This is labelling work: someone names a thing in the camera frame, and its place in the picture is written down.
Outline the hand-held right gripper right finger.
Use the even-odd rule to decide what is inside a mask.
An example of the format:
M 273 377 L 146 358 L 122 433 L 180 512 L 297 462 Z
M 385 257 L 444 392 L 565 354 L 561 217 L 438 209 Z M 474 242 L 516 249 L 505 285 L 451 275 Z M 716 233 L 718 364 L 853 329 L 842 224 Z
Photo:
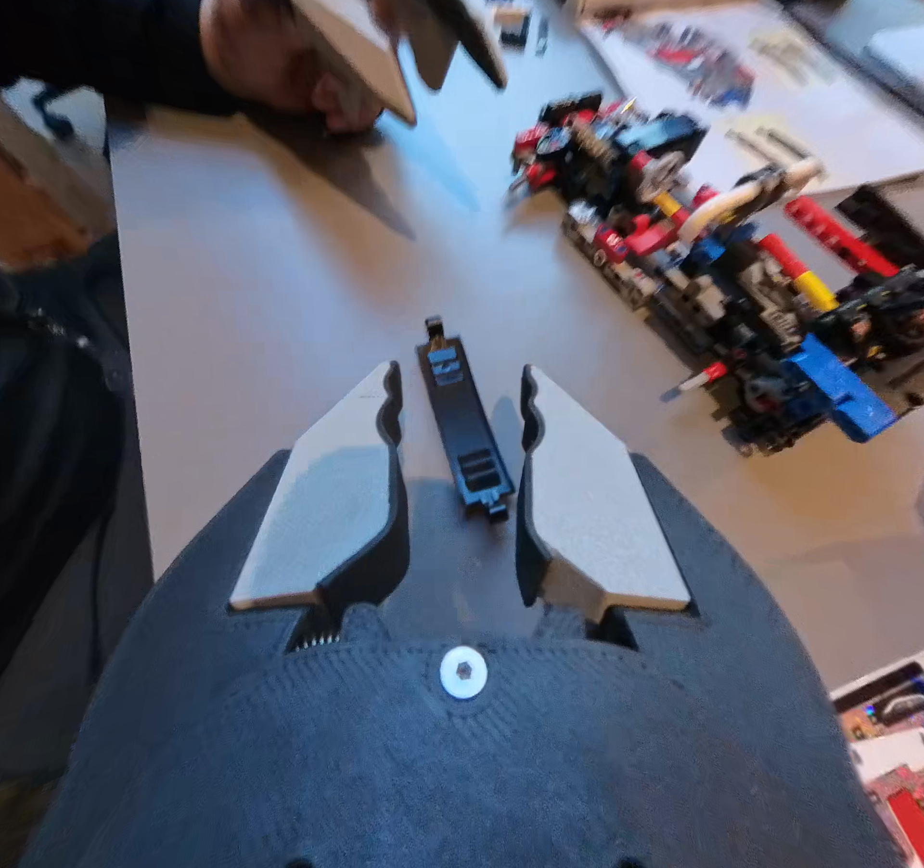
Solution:
M 692 596 L 624 441 L 537 366 L 521 376 L 515 576 L 525 607 L 685 612 Z

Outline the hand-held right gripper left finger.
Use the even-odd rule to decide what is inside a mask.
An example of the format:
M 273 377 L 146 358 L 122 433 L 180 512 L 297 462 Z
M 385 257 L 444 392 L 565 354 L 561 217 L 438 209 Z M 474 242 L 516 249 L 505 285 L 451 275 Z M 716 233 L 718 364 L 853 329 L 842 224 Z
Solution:
M 291 449 L 229 599 L 236 612 L 380 606 L 410 566 L 397 361 L 382 362 Z

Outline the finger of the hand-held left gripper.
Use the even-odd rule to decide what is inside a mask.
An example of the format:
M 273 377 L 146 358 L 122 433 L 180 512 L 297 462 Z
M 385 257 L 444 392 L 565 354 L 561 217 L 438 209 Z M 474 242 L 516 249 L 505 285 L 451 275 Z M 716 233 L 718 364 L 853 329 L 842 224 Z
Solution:
M 385 110 L 409 125 L 417 113 L 396 51 L 367 0 L 291 0 L 299 27 L 333 79 L 340 110 Z
M 372 18 L 398 46 L 408 44 L 419 77 L 432 91 L 444 87 L 462 51 L 499 91 L 507 72 L 487 0 L 366 0 Z

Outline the red striped black curved panel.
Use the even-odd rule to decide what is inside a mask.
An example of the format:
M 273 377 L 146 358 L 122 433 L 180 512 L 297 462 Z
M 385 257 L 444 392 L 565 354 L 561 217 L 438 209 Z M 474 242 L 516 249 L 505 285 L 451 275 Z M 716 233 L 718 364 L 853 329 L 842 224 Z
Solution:
M 425 319 L 427 341 L 416 348 L 422 377 L 456 492 L 466 514 L 489 523 L 508 519 L 515 487 L 490 423 L 460 337 L 445 333 L 439 316 Z

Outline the toy brick car model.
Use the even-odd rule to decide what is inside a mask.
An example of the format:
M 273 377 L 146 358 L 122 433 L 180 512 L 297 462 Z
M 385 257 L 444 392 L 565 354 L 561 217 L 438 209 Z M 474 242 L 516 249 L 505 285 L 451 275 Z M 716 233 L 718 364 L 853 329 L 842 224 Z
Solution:
M 699 358 L 677 392 L 718 385 L 745 455 L 824 425 L 867 443 L 922 407 L 922 242 L 888 257 L 806 192 L 821 162 L 781 160 L 687 190 L 708 127 L 589 92 L 513 141 L 510 191 L 556 192 L 562 233 L 634 311 Z

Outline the person's left forearm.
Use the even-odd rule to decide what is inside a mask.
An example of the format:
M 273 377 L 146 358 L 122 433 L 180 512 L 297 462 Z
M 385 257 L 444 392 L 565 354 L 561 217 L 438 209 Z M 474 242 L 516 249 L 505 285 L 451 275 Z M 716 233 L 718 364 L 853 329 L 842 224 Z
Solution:
M 181 111 L 229 116 L 210 74 L 202 0 L 1 0 L 1 82 L 21 78 Z

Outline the person's left hand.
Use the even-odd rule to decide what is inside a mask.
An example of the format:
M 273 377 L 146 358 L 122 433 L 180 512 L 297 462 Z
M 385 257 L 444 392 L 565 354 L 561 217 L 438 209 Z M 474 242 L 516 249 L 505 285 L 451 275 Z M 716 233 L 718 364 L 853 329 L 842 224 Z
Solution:
M 286 0 L 201 0 L 202 56 L 230 95 L 276 112 L 319 114 L 333 134 L 362 134 L 385 107 L 365 97 L 351 111 L 345 86 L 326 71 Z

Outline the person's black clothing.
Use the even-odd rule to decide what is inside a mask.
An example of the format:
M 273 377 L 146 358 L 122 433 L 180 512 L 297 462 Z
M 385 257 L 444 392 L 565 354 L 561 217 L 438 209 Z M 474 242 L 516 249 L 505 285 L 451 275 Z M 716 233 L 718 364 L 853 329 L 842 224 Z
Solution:
M 119 240 L 2 272 L 2 866 L 152 584 Z

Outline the holographic sticker sheet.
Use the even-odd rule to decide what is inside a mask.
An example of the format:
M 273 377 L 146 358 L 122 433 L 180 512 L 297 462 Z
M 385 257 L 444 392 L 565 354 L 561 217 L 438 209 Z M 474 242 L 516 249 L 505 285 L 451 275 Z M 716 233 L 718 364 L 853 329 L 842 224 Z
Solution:
M 906 866 L 923 865 L 923 653 L 858 678 L 831 700 L 861 785 Z

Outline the instruction booklet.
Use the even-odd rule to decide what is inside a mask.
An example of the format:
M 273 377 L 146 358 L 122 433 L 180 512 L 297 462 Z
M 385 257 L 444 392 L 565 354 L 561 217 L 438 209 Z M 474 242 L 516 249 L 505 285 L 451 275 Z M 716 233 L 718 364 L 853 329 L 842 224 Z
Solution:
M 840 65 L 771 0 L 584 21 L 581 31 L 644 112 L 707 128 L 688 171 L 727 189 L 745 173 L 816 158 L 814 193 L 922 172 L 922 126 Z

